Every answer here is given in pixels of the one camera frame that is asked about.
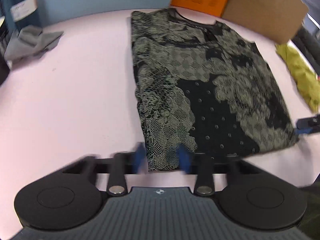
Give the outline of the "black and beige patterned shirt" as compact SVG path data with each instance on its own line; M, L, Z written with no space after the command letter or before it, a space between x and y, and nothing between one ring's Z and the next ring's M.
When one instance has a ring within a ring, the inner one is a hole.
M178 168L178 148L213 159L289 148L298 137L257 46L228 25L176 9L131 14L137 110L150 171Z

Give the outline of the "green crumpled garment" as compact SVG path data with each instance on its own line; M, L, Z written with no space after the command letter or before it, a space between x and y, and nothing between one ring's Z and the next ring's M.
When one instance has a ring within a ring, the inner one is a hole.
M313 113L319 113L319 79L299 52L287 44L276 44L276 53L285 62L299 94Z

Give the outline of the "black leather chair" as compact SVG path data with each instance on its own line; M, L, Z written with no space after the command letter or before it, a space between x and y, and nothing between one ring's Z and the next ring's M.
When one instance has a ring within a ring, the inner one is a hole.
M307 13L306 18L317 27L317 32L310 33L305 27L305 21L303 21L301 27L291 40L319 76L319 36L317 36L319 34L319 24L309 13Z

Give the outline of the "orange and brown cardboard box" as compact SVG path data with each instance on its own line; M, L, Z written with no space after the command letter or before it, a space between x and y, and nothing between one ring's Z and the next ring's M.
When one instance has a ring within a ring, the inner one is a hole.
M302 0L171 0L171 5L241 25L278 43L287 43L309 9Z

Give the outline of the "grey folded cloth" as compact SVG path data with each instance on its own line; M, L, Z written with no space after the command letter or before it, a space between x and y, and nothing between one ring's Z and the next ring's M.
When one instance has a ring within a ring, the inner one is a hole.
M33 25L24 27L20 31L12 33L4 58L6 61L15 62L41 57L58 45L63 34L63 31L44 33L42 28Z

